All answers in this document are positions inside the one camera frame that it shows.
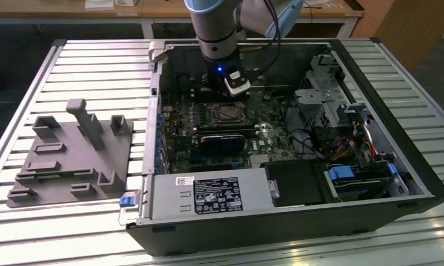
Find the table leg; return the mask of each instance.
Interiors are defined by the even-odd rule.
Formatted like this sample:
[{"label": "table leg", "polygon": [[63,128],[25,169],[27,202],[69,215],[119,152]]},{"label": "table leg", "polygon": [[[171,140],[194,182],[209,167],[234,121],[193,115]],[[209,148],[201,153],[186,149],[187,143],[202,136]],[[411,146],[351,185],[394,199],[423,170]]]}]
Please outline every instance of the table leg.
[{"label": "table leg", "polygon": [[31,24],[31,29],[34,30],[34,33],[37,35],[41,35],[43,33],[42,24]]},{"label": "table leg", "polygon": [[141,29],[142,29],[143,38],[145,39],[154,39],[151,18],[141,19]]},{"label": "table leg", "polygon": [[339,31],[338,31],[338,35],[337,35],[338,39],[347,39],[350,37],[353,30],[354,30],[355,23],[357,23],[357,19],[358,18],[346,19],[346,21],[342,24]]}]

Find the white sticker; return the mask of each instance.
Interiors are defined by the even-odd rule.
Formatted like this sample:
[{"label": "white sticker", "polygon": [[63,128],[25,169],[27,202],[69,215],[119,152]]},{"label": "white sticker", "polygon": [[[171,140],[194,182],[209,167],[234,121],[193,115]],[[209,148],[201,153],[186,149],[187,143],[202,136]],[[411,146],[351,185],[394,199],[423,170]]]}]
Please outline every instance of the white sticker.
[{"label": "white sticker", "polygon": [[175,186],[193,185],[193,176],[179,176],[175,178]]},{"label": "white sticker", "polygon": [[137,17],[137,13],[117,13],[117,16],[119,17]]}]

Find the white table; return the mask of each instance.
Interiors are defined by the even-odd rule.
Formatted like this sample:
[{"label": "white table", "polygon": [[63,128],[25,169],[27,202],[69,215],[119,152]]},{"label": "white table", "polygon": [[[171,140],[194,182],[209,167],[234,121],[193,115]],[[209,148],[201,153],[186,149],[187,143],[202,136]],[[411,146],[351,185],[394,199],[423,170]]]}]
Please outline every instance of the white table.
[{"label": "white table", "polygon": [[[346,50],[444,181],[444,111],[381,44],[343,40]],[[118,200],[9,209],[6,194],[33,142],[38,115],[73,121],[69,98],[85,98],[98,120],[134,120],[126,190],[141,187],[151,71],[149,40],[67,40],[50,48],[0,140],[0,265],[417,265],[444,262],[444,204],[375,232],[257,247],[150,257],[125,233]],[[351,95],[361,96],[351,87]],[[125,219],[135,218],[129,211]]]}]

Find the blue latch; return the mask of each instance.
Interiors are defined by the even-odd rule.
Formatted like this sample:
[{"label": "blue latch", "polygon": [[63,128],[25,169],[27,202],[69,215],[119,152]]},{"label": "blue latch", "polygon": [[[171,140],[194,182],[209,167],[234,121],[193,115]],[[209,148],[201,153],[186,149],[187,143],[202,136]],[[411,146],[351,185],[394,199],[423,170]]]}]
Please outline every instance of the blue latch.
[{"label": "blue latch", "polygon": [[122,196],[119,198],[119,207],[133,207],[134,206],[134,196]]},{"label": "blue latch", "polygon": [[330,176],[330,180],[335,180],[337,178],[353,178],[354,173],[349,166],[334,166],[327,170],[327,174]]},{"label": "blue latch", "polygon": [[398,171],[397,171],[395,165],[393,163],[389,163],[386,165],[386,167],[389,168],[391,176],[397,175]]}]

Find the white box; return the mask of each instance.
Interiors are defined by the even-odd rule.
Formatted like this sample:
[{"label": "white box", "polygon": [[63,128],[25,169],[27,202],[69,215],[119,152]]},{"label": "white box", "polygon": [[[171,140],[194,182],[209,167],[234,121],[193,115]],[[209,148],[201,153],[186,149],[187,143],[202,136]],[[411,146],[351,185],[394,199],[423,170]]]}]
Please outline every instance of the white box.
[{"label": "white box", "polygon": [[138,0],[114,0],[114,5],[133,7],[133,6],[135,6],[137,2],[138,2]]},{"label": "white box", "polygon": [[85,0],[85,11],[103,11],[113,9],[113,0]]}]

